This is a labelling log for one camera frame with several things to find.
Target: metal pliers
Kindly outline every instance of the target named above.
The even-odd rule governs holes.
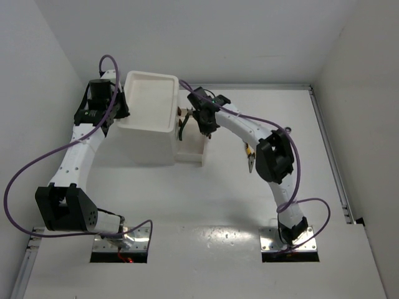
[[[247,157],[248,157],[249,173],[252,173],[252,169],[253,169],[254,163],[255,163],[256,154],[255,154],[255,152],[251,151],[251,148],[249,147],[249,145],[246,142],[245,142],[245,150],[246,150]]]

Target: black bracket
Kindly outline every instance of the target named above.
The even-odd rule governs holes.
[[[218,106],[223,106],[225,104],[230,104],[231,101],[224,97],[223,95],[218,95],[217,97],[211,98],[206,94],[202,87],[198,87],[194,90],[194,93],[190,93],[187,99],[190,101],[194,107],[193,118],[197,121],[199,131],[205,136],[209,136],[211,133],[215,132],[220,126],[216,123],[215,113],[220,110]]]
[[[282,179],[293,172],[294,155],[286,133],[272,131],[256,146],[256,171],[267,182],[281,184]]]
[[[87,232],[97,224],[97,206],[76,184],[38,187],[35,199],[49,230]]]
[[[81,123],[91,123],[97,126],[106,113],[112,98],[111,85],[115,85],[109,79],[95,79],[91,80],[87,85],[82,103],[74,116],[74,124],[79,126]],[[91,98],[88,98],[88,91],[90,89]],[[101,126],[101,129],[106,136],[114,119],[125,118],[129,116],[129,109],[126,103],[125,92],[123,89],[119,90],[112,111]]]

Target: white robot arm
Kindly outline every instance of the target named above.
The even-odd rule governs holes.
[[[105,72],[101,79],[91,80],[74,116],[71,142],[93,130],[103,118],[115,87],[115,71]],[[114,119],[129,116],[122,86],[118,87],[115,104],[107,121],[92,136],[71,146],[54,177],[46,187],[38,187],[35,199],[49,230],[121,232],[124,218],[98,209],[86,195],[86,181],[101,142]]]
[[[202,134],[209,135],[223,126],[256,149],[257,173],[270,185],[277,206],[288,204],[294,189],[291,174],[294,156],[285,133],[270,131],[254,121],[219,109],[213,103],[240,114],[229,99],[222,95],[210,98],[201,87],[189,94],[188,100],[195,109],[193,117]],[[278,219],[281,235],[288,244],[292,244],[308,226],[295,201],[279,213]]]

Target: white floor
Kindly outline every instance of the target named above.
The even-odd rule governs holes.
[[[276,206],[267,183],[249,174],[243,142],[227,130],[213,134],[203,168],[145,168],[128,160],[113,126],[87,193],[131,225],[153,219],[148,263],[89,263],[93,237],[44,239],[25,299],[385,298],[363,227],[345,223],[308,91],[215,93],[247,114],[292,128],[302,161],[299,199],[321,197],[332,209],[317,238],[320,262],[262,263],[257,228],[276,223]],[[302,208],[317,230],[325,207]]]

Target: metal base plate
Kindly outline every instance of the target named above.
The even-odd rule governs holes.
[[[293,245],[301,244],[313,237],[313,228],[307,230],[293,242]],[[261,241],[261,253],[263,262],[318,262],[317,244],[315,239],[311,239],[304,245],[291,250],[290,252],[280,253],[287,248],[279,237],[277,227],[259,228],[259,238]]]
[[[129,234],[129,238],[134,241],[134,245],[129,249],[121,249],[121,253],[145,254],[147,252],[148,241],[150,238],[151,227],[141,227]],[[114,254],[118,252],[118,247],[112,245],[99,235],[94,237],[93,253]]]

